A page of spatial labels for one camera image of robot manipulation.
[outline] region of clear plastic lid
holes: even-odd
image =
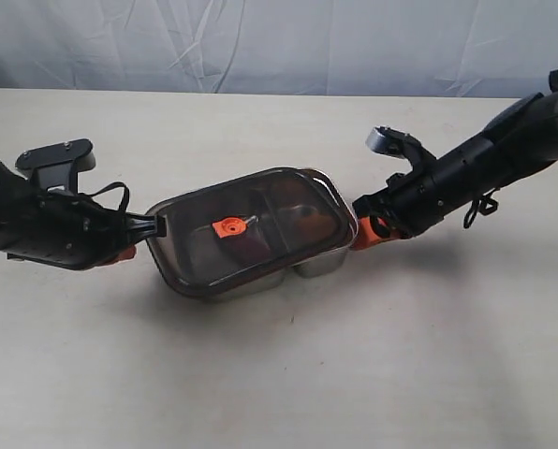
[[[164,201],[148,211],[167,236],[148,240],[167,283],[224,293],[339,245],[349,217],[305,170],[274,168]]]

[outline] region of table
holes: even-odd
[[[372,126],[441,155],[510,103],[0,90],[0,157],[89,138],[81,189],[123,180],[135,212],[276,166],[353,200],[407,170],[365,149]],[[471,230],[459,210],[214,306],[143,244],[83,273],[0,254],[0,448],[558,448],[558,164],[496,197]]]

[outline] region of white backdrop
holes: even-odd
[[[521,96],[558,0],[0,0],[0,87]]]

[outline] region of food container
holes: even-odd
[[[167,235],[148,240],[163,278],[189,297],[219,300],[279,285],[290,268],[340,267],[358,222],[316,170],[272,168],[163,201]]]

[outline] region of stainless steel container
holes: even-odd
[[[178,196],[149,214],[166,219],[167,236],[149,239],[171,288],[219,300],[340,267],[358,222],[330,179],[312,169],[273,168]]]

